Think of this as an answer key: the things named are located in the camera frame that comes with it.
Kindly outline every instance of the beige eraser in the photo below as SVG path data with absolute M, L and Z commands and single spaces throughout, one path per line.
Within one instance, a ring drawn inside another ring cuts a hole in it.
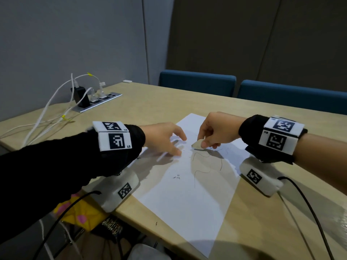
M 203 150 L 203 148 L 201 148 L 201 143 L 204 139 L 199 139 L 197 142 L 192 144 L 192 148 L 195 148 L 197 150 Z

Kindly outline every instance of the person's left hand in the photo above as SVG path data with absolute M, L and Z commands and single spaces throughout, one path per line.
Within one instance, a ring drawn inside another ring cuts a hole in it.
M 170 141 L 170 137 L 174 133 L 182 140 L 187 140 L 181 127 L 172 122 L 157 123 L 153 125 L 140 126 L 145 133 L 145 147 L 152 148 L 160 152 L 168 152 L 171 155 L 181 156 L 182 152 L 176 148 Z

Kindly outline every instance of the human hand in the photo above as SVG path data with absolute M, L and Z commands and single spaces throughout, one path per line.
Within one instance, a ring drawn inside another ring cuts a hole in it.
M 223 112 L 210 112 L 202 123 L 197 139 L 204 139 L 202 148 L 216 149 L 221 143 L 240 138 L 238 130 L 246 118 Z
M 171 155 L 181 156 L 182 152 L 176 148 L 170 141 L 170 137 L 174 133 L 182 140 L 187 140 L 181 127 L 172 122 L 157 123 L 153 125 L 140 126 L 145 133 L 145 147 L 155 149 L 160 152 L 168 152 Z

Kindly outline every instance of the qr code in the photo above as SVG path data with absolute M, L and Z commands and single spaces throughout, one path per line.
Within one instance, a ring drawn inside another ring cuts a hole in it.
M 255 184 L 258 184 L 258 182 L 263 178 L 252 169 L 248 172 L 247 177 Z
M 124 136 L 122 133 L 109 133 L 110 149 L 125 148 Z
M 132 190 L 132 188 L 130 187 L 130 184 L 127 182 L 127 184 L 125 184 L 123 186 L 123 188 L 121 188 L 118 191 L 118 195 L 122 198 L 122 200 L 124 199 L 125 196 L 127 196 L 127 194 Z
M 102 122 L 107 130 L 122 130 L 116 122 Z
M 281 130 L 284 132 L 290 132 L 295 125 L 295 122 L 290 122 L 287 120 L 278 120 L 273 126 L 274 129 Z
M 270 133 L 266 145 L 277 150 L 283 150 L 286 139 L 286 136 Z

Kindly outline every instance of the bare forearm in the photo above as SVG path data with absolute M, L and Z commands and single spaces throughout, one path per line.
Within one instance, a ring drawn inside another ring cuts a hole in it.
M 305 134 L 294 151 L 295 164 L 347 195 L 347 143 Z

